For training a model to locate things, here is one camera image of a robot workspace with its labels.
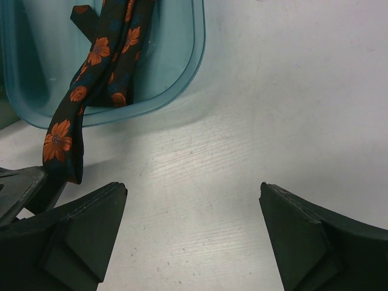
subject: blue plastic bin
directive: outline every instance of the blue plastic bin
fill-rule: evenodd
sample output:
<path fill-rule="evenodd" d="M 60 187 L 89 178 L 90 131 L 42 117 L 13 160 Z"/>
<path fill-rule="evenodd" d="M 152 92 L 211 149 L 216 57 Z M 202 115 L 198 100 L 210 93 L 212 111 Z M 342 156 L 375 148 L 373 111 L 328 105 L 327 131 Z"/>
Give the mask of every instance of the blue plastic bin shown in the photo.
<path fill-rule="evenodd" d="M 49 126 L 89 52 L 90 43 L 70 20 L 73 6 L 84 4 L 98 11 L 102 0 L 0 1 L 8 99 L 17 114 L 35 127 Z M 118 109 L 88 107 L 84 126 L 158 110 L 194 78 L 205 45 L 203 1 L 158 0 L 157 4 L 134 72 L 135 103 Z"/>

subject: table surface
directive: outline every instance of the table surface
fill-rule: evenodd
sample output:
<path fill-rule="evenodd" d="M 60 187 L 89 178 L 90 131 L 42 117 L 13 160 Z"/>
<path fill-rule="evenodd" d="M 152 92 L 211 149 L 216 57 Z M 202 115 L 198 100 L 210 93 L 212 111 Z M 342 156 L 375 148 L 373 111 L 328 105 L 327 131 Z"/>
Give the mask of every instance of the table surface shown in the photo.
<path fill-rule="evenodd" d="M 85 174 L 127 205 L 103 290 L 283 290 L 259 186 L 388 228 L 386 0 L 205 0 L 207 45 L 166 108 L 84 130 Z M 45 131 L 0 131 L 0 165 Z"/>

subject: black plastic part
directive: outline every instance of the black plastic part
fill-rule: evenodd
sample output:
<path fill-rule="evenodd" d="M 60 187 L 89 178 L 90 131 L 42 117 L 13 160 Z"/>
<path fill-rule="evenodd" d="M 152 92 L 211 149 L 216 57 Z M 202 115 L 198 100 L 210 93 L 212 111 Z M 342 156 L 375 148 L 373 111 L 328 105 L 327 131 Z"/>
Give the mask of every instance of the black plastic part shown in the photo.
<path fill-rule="evenodd" d="M 14 221 L 23 208 L 34 214 L 52 209 L 65 184 L 51 178 L 43 167 L 0 168 L 0 226 Z"/>
<path fill-rule="evenodd" d="M 108 184 L 0 227 L 0 290 L 88 291 L 102 282 L 127 196 Z"/>
<path fill-rule="evenodd" d="M 261 185 L 267 230 L 285 291 L 387 291 L 388 231 Z"/>

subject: floral necktie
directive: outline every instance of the floral necktie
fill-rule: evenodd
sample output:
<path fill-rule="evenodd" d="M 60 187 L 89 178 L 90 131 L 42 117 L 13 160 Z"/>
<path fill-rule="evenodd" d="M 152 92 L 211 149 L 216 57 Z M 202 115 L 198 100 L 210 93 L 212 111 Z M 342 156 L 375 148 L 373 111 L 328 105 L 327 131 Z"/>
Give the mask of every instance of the floral necktie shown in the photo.
<path fill-rule="evenodd" d="M 43 166 L 56 179 L 77 184 L 82 181 L 85 108 L 121 107 L 133 102 L 132 73 L 154 5 L 155 0 L 104 0 L 100 17 L 87 5 L 73 9 L 73 22 L 82 28 L 92 46 L 54 113 L 44 140 Z"/>

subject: flower center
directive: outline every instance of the flower center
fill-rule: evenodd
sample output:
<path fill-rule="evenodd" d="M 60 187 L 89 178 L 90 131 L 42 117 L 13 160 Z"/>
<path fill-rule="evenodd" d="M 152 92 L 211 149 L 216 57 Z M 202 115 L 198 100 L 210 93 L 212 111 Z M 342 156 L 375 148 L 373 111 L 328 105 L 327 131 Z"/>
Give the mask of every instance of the flower center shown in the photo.
<path fill-rule="evenodd" d="M 53 142 L 55 144 L 59 144 L 61 142 L 61 139 L 58 135 L 53 136 Z"/>

